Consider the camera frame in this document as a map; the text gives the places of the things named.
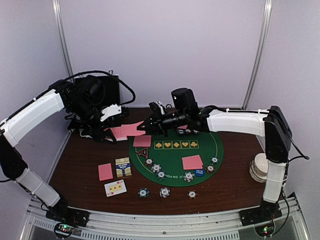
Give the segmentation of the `red-backed card deck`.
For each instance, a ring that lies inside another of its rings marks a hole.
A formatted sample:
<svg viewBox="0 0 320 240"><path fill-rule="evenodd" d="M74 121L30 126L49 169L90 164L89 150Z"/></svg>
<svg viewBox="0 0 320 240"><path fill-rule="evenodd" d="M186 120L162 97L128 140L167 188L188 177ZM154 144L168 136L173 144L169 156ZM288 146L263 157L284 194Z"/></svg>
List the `red-backed card deck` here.
<svg viewBox="0 0 320 240"><path fill-rule="evenodd" d="M122 132L121 126L106 128L104 131L106 132L107 130L111 130L116 141L126 141L128 139L128 137Z"/></svg>

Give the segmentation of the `red checkered playing card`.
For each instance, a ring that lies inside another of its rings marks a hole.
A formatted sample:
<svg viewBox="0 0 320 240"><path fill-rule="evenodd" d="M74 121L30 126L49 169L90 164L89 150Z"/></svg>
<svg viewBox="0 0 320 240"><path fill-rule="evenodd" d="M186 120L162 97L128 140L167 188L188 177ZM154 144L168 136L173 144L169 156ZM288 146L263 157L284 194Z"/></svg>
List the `red checkered playing card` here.
<svg viewBox="0 0 320 240"><path fill-rule="evenodd" d="M152 136L151 135L140 135L135 136L133 140L133 147L136 148L149 148L152 143Z"/></svg>

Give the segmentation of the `triangular black red dealer button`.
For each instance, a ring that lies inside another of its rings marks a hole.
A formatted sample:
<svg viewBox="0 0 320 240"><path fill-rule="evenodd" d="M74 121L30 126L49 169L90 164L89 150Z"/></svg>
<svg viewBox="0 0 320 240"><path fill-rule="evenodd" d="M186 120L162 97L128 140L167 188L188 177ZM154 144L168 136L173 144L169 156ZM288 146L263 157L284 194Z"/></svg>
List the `triangular black red dealer button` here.
<svg viewBox="0 0 320 240"><path fill-rule="evenodd" d="M149 158L149 148L145 147L135 152L138 156L144 157L146 159Z"/></svg>

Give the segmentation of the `blue tan chip stack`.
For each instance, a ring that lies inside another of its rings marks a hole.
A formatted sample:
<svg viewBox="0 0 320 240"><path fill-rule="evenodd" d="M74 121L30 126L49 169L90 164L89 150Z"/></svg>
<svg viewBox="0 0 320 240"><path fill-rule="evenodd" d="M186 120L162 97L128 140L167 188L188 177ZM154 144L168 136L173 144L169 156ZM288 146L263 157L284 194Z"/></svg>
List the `blue tan chip stack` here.
<svg viewBox="0 0 320 240"><path fill-rule="evenodd" d="M171 194L171 190L167 187L162 187L160 190L159 190L159 196L161 198L167 198L169 197Z"/></svg>

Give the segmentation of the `blue green chip stack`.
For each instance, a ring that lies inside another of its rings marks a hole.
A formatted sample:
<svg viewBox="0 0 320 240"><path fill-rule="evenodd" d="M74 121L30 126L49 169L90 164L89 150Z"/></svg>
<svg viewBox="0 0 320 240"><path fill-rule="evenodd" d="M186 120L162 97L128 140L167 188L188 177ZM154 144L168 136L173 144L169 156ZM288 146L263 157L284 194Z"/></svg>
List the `blue green chip stack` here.
<svg viewBox="0 0 320 240"><path fill-rule="evenodd" d="M139 191L138 191L138 196L140 198L146 198L150 195L150 191L147 189L147 188L141 188Z"/></svg>

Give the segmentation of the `brown orange chip stack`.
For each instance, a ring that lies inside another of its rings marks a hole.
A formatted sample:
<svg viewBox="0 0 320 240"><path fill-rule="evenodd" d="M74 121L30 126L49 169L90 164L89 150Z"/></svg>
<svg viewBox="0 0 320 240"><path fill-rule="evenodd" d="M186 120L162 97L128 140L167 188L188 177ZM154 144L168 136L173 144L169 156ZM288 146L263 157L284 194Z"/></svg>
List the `brown orange chip stack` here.
<svg viewBox="0 0 320 240"><path fill-rule="evenodd" d="M190 190L190 191L188 191L187 196L190 199L195 199L197 197L197 193L194 190Z"/></svg>

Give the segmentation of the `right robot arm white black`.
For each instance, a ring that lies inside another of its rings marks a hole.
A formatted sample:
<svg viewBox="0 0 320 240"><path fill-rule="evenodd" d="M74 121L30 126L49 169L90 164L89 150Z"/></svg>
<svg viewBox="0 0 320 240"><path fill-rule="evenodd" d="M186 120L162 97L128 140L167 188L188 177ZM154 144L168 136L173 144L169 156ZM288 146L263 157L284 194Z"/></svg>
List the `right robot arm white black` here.
<svg viewBox="0 0 320 240"><path fill-rule="evenodd" d="M199 109L195 103L179 103L175 111L164 112L151 102L152 114L141 127L149 134L167 135L169 129L188 125L198 132L232 132L250 134L265 139L264 152L268 170L261 206L256 210L259 220L266 221L276 212L291 159L289 152L294 147L299 158L309 159L293 140L289 124L278 106L266 110L232 110L209 105Z"/></svg>

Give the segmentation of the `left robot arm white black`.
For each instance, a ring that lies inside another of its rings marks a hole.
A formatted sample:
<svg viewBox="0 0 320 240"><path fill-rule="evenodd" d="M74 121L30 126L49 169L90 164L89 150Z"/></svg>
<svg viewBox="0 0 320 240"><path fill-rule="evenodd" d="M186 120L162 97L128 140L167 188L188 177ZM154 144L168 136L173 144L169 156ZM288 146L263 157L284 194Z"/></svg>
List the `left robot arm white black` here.
<svg viewBox="0 0 320 240"><path fill-rule="evenodd" d="M0 167L6 181L15 181L29 191L61 222L72 218L67 200L28 167L16 146L31 130L62 110L79 117L80 122L88 126L88 135L94 141L115 144L117 140L111 130L113 120L128 111L124 103L102 105L108 97L105 85L96 76L98 73L123 85L132 94L128 102L135 101L134 90L117 76L102 70L84 71L51 84L0 123Z"/></svg>

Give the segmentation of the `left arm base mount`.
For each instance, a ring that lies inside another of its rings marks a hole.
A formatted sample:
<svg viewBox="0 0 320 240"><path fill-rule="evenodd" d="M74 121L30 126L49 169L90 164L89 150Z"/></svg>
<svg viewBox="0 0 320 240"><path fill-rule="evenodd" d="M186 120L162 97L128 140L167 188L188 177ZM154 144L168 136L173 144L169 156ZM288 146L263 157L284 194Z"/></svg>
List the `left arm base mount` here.
<svg viewBox="0 0 320 240"><path fill-rule="evenodd" d="M45 217L56 221L53 233L60 239L70 237L79 227L86 227L90 213L85 210L68 208L66 216L60 216L52 210L47 210Z"/></svg>

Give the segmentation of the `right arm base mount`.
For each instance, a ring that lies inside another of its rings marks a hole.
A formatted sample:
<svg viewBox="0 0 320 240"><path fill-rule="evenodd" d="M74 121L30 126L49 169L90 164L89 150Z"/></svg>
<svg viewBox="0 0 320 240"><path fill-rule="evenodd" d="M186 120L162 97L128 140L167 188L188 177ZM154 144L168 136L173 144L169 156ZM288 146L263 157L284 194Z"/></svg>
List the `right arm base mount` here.
<svg viewBox="0 0 320 240"><path fill-rule="evenodd" d="M280 210L271 212L260 207L241 210L239 217L242 226L254 226L255 233L260 237L270 237L276 230L275 219L283 214Z"/></svg>

